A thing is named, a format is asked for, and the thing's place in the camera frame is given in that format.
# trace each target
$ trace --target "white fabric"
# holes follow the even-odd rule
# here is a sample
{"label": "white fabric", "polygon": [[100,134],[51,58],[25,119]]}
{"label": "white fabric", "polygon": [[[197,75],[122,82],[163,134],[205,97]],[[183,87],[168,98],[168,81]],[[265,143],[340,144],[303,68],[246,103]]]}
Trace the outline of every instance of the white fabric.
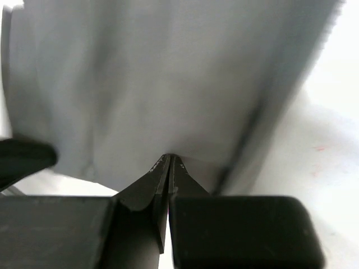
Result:
{"label": "white fabric", "polygon": [[335,2],[26,1],[5,89],[14,136],[118,191],[168,152],[208,190],[235,160],[243,191]]}

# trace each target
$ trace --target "black tool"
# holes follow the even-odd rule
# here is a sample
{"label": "black tool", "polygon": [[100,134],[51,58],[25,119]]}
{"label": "black tool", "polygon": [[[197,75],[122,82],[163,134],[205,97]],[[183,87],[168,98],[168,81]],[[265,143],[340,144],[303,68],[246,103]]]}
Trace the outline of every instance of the black tool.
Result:
{"label": "black tool", "polygon": [[[34,149],[42,151],[33,152],[43,160],[38,169],[53,164],[48,146]],[[32,159],[17,158],[14,174],[28,174],[21,163]],[[167,154],[113,197],[0,198],[0,269],[158,268],[168,211],[176,268],[323,268],[299,201],[211,196],[180,157]]]}
{"label": "black tool", "polygon": [[49,145],[10,138],[0,141],[0,192],[56,161],[56,152]]}

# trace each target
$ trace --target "pink speck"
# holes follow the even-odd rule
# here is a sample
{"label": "pink speck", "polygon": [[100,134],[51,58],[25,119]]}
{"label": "pink speck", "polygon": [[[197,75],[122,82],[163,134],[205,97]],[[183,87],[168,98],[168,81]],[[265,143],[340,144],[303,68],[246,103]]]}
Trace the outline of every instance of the pink speck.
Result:
{"label": "pink speck", "polygon": [[320,164],[314,164],[313,165],[314,167],[314,171],[311,173],[311,175],[314,177],[314,178],[317,178],[320,174],[320,172],[322,172],[322,167]]}
{"label": "pink speck", "polygon": [[324,151],[324,150],[326,149],[326,147],[320,146],[320,147],[314,147],[314,149],[315,149],[316,151]]}

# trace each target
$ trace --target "white cloth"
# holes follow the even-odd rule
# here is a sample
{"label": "white cloth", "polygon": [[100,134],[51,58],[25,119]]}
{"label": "white cloth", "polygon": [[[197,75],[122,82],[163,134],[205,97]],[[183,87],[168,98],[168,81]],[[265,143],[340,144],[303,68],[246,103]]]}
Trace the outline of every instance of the white cloth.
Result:
{"label": "white cloth", "polygon": [[335,2],[27,0],[11,19],[13,134],[117,191],[170,152],[206,189],[228,168],[243,192]]}

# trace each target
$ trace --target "white surface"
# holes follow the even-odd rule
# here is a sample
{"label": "white surface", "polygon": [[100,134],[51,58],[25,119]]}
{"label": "white surface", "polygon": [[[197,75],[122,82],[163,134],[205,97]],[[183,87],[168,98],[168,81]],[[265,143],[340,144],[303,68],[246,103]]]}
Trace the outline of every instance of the white surface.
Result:
{"label": "white surface", "polygon": [[[359,268],[358,14],[359,2],[348,1],[320,60],[279,125],[253,191],[293,195],[309,208],[330,269]],[[27,178],[18,187],[28,194],[115,193],[48,174]],[[171,264],[167,242],[160,268]]]}

